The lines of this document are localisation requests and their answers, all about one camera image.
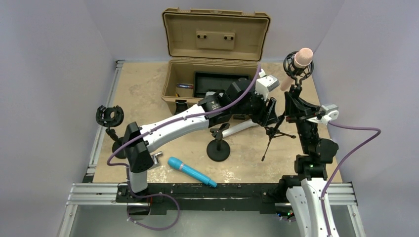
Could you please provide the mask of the white microphone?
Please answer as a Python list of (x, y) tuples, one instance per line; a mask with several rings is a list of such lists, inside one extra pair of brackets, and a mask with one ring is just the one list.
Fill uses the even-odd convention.
[(251, 119), (241, 122), (231, 128), (226, 129), (225, 131), (222, 132), (223, 137), (228, 137), (231, 136), (235, 133), (238, 133), (240, 131), (243, 131), (245, 129), (251, 128), (251, 127), (255, 127), (258, 126), (257, 123), (254, 123)]

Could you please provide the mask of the black tripod mic stand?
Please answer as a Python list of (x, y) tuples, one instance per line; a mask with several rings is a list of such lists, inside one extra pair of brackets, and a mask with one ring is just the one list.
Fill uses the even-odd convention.
[[(307, 79), (312, 74), (312, 69), (314, 67), (312, 59), (313, 51), (307, 47), (302, 48), (299, 51), (290, 53), (285, 58), (283, 63), (283, 68), (288, 78), (280, 85), (280, 90), (285, 92), (287, 89), (291, 87), (292, 84), (296, 84), (297, 86), (301, 85), (300, 81)], [(277, 132), (280, 134), (278, 135), (278, 137), (288, 136), (291, 138), (295, 138), (294, 135), (285, 134), (279, 131), (279, 126), (284, 121), (286, 113), (286, 109), (284, 109), (283, 114), (278, 117), (278, 121), (276, 122), (274, 127), (265, 127), (265, 131), (268, 135), (269, 140), (261, 161), (265, 160), (265, 156), (270, 146), (270, 143), (272, 139), (276, 137)]]

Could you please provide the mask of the pink microphone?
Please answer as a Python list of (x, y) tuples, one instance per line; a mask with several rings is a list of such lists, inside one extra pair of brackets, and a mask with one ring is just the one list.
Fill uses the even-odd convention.
[(286, 91), (292, 84), (301, 85), (314, 71), (313, 51), (305, 47), (291, 52), (285, 57), (283, 68), (288, 78), (280, 85), (282, 91)]

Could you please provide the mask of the blue microphone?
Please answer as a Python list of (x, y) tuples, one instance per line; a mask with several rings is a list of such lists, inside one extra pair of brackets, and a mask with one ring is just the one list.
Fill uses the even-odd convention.
[(171, 168), (176, 169), (180, 172), (183, 172), (184, 174), (194, 178), (195, 180), (200, 181), (201, 183), (205, 185), (208, 185), (213, 188), (217, 187), (217, 183), (213, 181), (211, 178), (195, 170), (194, 168), (191, 168), (190, 166), (186, 165), (184, 162), (182, 162), (181, 160), (175, 157), (170, 157), (168, 159), (168, 165)]

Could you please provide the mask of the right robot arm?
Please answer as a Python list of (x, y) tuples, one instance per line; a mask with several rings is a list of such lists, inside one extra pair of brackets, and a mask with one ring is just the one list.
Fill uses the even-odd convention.
[(321, 138), (318, 125), (327, 125), (339, 116), (335, 104), (316, 106), (300, 97), (302, 87), (285, 92), (285, 120), (296, 125), (303, 154), (296, 156), (295, 176), (283, 176), (277, 188), (280, 199), (289, 201), (302, 237), (338, 236), (334, 230), (327, 194), (327, 164), (333, 163), (339, 146)]

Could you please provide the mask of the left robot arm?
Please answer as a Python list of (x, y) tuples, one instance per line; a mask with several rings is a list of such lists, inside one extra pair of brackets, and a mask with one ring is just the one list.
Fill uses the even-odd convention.
[(238, 79), (226, 90), (207, 95), (189, 109), (165, 120), (139, 126), (130, 123), (122, 137), (128, 160), (128, 196), (135, 202), (147, 197), (147, 171), (155, 164), (151, 153), (181, 136), (224, 124), (233, 115), (249, 116), (253, 123), (268, 126), (277, 121), (276, 100), (269, 92), (279, 86), (273, 76)]

